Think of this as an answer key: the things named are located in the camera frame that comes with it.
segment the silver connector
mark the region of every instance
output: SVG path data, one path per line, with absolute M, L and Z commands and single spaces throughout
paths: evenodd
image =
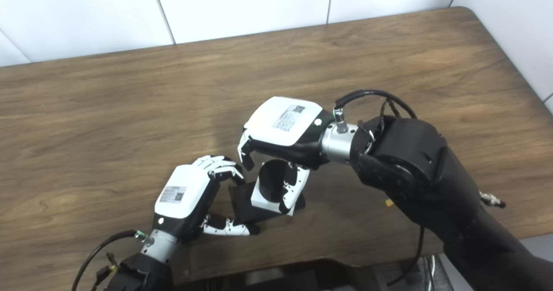
M 334 108 L 334 110 L 332 110 L 332 114 L 334 115 L 334 119 L 336 120 L 337 132 L 346 133 L 349 130 L 349 128 L 346 123 L 346 119 L 344 118 L 343 108 Z
M 138 241 L 142 242 L 146 246 L 150 247 L 152 244 L 154 244 L 154 238 L 148 236 L 146 233 L 137 231 L 136 234 L 134 234 L 134 238 L 136 238 Z
M 153 240 L 152 244 L 150 246 L 145 244 L 140 252 L 162 263 L 171 264 L 178 249 L 179 240 L 160 230 L 154 230 L 148 237 Z
M 348 124 L 346 127 L 350 132 L 340 133 L 338 126 L 331 123 L 324 131 L 321 140 L 321 153 L 328 160 L 341 164 L 350 163 L 351 142 L 357 131 L 357 126 Z

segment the qr code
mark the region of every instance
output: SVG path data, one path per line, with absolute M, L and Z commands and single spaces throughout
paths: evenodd
M 294 112 L 301 113 L 304 110 L 305 110 L 305 106 L 297 105 L 296 108 L 294 109 Z

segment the label sticker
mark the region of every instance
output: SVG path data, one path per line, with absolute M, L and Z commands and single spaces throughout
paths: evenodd
M 162 197 L 160 197 L 159 202 L 170 202 L 172 204 L 180 204 L 186 187 L 165 187 L 163 190 Z
M 290 105 L 284 113 L 276 120 L 273 124 L 274 128 L 284 130 L 289 132 L 290 129 L 294 126 L 298 117 L 302 115 L 302 112 L 305 110 L 305 106 L 300 105 Z

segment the robotic arm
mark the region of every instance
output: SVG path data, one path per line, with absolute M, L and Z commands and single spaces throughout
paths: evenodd
M 386 98 L 381 114 L 347 124 L 344 106 L 367 95 Z M 384 114 L 387 104 L 394 116 Z M 244 127 L 238 152 L 246 169 L 253 167 L 253 151 L 305 169 L 330 161 L 351 165 L 364 185 L 385 192 L 444 242 L 445 254 L 475 290 L 553 290 L 553 264 L 532 256 L 481 206 L 505 203 L 480 192 L 442 134 L 401 99 L 359 90 L 338 99 L 330 114 L 312 102 L 274 97 Z
M 176 167 L 156 201 L 152 234 L 130 230 L 116 234 L 87 258 L 73 283 L 77 290 L 80 277 L 91 259 L 101 248 L 114 240 L 136 237 L 144 243 L 139 253 L 117 263 L 108 253 L 111 266 L 96 273 L 93 291 L 112 272 L 105 291 L 169 291 L 172 289 L 171 262 L 178 248 L 202 233 L 245 236 L 258 234 L 255 225 L 236 224 L 229 218 L 207 214 L 220 182 L 233 179 L 238 185 L 245 183 L 240 167 L 223 156 L 204 156 L 190 165 Z

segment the wood grain tabletop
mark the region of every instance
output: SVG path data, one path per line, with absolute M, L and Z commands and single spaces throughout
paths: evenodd
M 480 188 L 508 203 L 488 211 L 515 236 L 553 232 L 553 117 L 476 16 L 449 8 L 0 68 L 0 288 L 68 290 L 109 235 L 150 231 L 174 167 L 237 159 L 243 124 L 271 96 L 330 110 L 363 88 L 392 92 L 436 126 Z M 377 116 L 381 102 L 357 100 L 348 119 Z M 210 212 L 233 215 L 229 186 Z M 345 165 L 313 172 L 304 191 L 306 209 L 261 223 L 258 236 L 185 246 L 175 281 L 415 253 L 418 227 Z M 140 247 L 105 251 L 120 261 Z M 429 234 L 424 253 L 440 251 Z M 106 264 L 99 254 L 82 290 Z

